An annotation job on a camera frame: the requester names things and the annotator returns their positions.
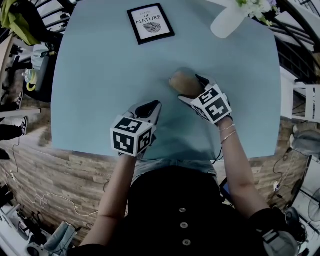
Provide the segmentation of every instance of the fan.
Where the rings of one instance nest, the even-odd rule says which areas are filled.
[[[313,194],[313,196],[310,196],[307,193],[305,194],[310,197],[308,207],[309,218],[313,222],[320,222],[320,188]]]

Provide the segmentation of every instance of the light blue table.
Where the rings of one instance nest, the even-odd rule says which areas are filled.
[[[161,3],[175,36],[138,45],[127,10]],[[272,32],[247,18],[227,39],[210,25],[223,7],[204,0],[85,0],[72,14],[55,67],[54,148],[116,156],[110,126],[133,104],[159,100],[157,140],[145,158],[209,160],[219,133],[169,87],[179,68],[216,78],[249,158],[275,153],[281,81]]]

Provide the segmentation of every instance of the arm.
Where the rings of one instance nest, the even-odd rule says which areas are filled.
[[[223,130],[232,124],[229,117],[218,122],[221,142],[236,130],[235,127]],[[255,187],[251,166],[237,133],[222,143],[222,150],[228,187],[235,208],[247,219],[260,210],[268,209],[268,204]]]
[[[98,217],[81,246],[89,244],[106,246],[109,243],[118,222],[125,216],[135,166],[135,157],[126,154],[120,156],[101,199]]]

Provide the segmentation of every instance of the forearm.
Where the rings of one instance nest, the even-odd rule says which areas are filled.
[[[236,131],[236,127],[224,130],[233,124],[231,118],[224,118],[218,123],[221,142],[231,133]],[[254,176],[250,163],[241,145],[237,132],[231,135],[222,143],[223,158],[226,176],[230,189],[254,185]]]
[[[123,154],[115,166],[111,180],[99,205],[99,216],[122,219],[125,216],[128,193],[135,172],[136,158]]]

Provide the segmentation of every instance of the black picture frame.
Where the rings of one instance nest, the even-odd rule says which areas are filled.
[[[163,16],[163,19],[169,29],[169,33],[166,33],[166,34],[160,34],[160,35],[156,35],[156,36],[152,36],[152,37],[149,37],[149,38],[146,38],[146,39],[141,39],[140,38],[140,35],[139,35],[139,32],[137,30],[137,27],[136,27],[136,24],[135,24],[135,21],[134,21],[134,18],[132,16],[132,12],[135,12],[135,11],[138,11],[138,10],[142,10],[142,9],[146,9],[146,8],[149,8],[149,7],[158,7],[162,16]],[[173,37],[175,36],[175,32],[174,30],[172,29],[171,27],[171,24],[161,6],[160,3],[155,3],[155,4],[150,4],[150,5],[145,5],[145,6],[142,6],[142,7],[138,7],[138,8],[135,8],[135,9],[131,9],[131,10],[127,10],[127,13],[129,15],[129,18],[130,18],[130,22],[131,22],[131,25],[132,25],[132,28],[133,28],[133,31],[134,31],[134,34],[135,34],[135,37],[138,41],[138,44],[139,45],[142,45],[142,44],[145,44],[145,43],[149,43],[149,42],[152,42],[152,41],[155,41],[155,40],[159,40],[159,39],[163,39],[163,38],[169,38],[169,37]]]

